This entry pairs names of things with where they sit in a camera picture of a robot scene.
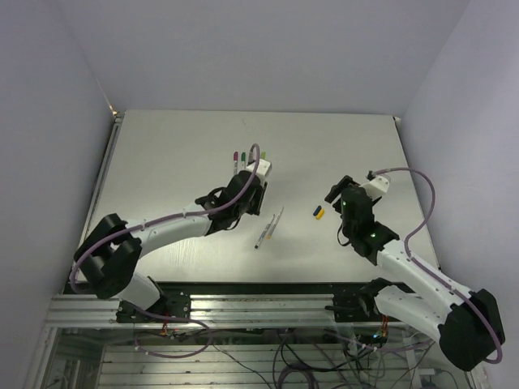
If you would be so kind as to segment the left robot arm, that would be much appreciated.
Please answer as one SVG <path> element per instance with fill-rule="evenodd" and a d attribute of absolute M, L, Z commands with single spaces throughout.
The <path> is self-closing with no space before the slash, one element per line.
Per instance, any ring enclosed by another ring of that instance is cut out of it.
<path fill-rule="evenodd" d="M 75 252 L 70 286 L 81 293 L 76 276 L 82 273 L 87 293 L 117 297 L 135 306 L 144 320 L 156 322 L 171 313 L 172 299 L 151 277 L 136 271 L 139 260 L 175 242 L 231 230 L 245 214 L 259 215 L 267 176 L 242 170 L 227 186 L 196 199 L 183 212 L 134 227 L 116 213 L 105 216 Z"/>

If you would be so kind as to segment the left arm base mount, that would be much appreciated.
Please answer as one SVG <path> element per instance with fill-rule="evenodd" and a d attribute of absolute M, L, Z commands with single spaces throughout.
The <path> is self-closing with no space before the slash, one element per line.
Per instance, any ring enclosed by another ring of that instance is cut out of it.
<path fill-rule="evenodd" d="M 159 323 L 165 317 L 188 318 L 191 299 L 182 290 L 164 291 L 159 284 L 150 284 L 124 291 L 116 318 L 118 323 Z"/>

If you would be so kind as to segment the dark blue pen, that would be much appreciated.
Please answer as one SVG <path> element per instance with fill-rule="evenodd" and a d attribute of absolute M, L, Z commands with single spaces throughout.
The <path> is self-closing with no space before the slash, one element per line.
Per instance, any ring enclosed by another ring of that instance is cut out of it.
<path fill-rule="evenodd" d="M 268 231 L 271 228 L 271 225 L 274 222 L 275 218 L 276 218 L 276 214 L 273 214 L 271 220 L 265 225 L 265 227 L 264 227 L 262 233 L 260 234 L 257 242 L 255 243 L 254 248 L 256 250 L 258 250 L 260 248 L 261 244 L 263 243 L 263 240 L 267 237 Z"/>

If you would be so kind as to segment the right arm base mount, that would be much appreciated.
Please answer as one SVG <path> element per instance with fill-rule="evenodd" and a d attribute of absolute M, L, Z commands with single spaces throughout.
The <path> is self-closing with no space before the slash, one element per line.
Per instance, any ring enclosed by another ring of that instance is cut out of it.
<path fill-rule="evenodd" d="M 375 303 L 375 297 L 392 282 L 384 278 L 377 278 L 362 285 L 356 292 L 344 289 L 335 294 L 331 305 L 324 308 L 333 312 L 337 323 L 343 323 L 348 317 L 362 315 L 366 318 L 383 319 L 384 315 Z"/>

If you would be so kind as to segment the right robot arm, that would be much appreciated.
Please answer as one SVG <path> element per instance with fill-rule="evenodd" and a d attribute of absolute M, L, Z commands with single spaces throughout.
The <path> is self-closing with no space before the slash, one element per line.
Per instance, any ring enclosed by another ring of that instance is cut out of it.
<path fill-rule="evenodd" d="M 452 280 L 414 254 L 407 238 L 376 220 L 373 207 L 390 187 L 386 174 L 370 172 L 364 184 L 344 176 L 324 199 L 341 215 L 338 233 L 345 245 L 411 290 L 374 279 L 358 292 L 358 313 L 369 321 L 380 315 L 396 318 L 419 330 L 460 370 L 500 363 L 505 334 L 494 296 Z"/>

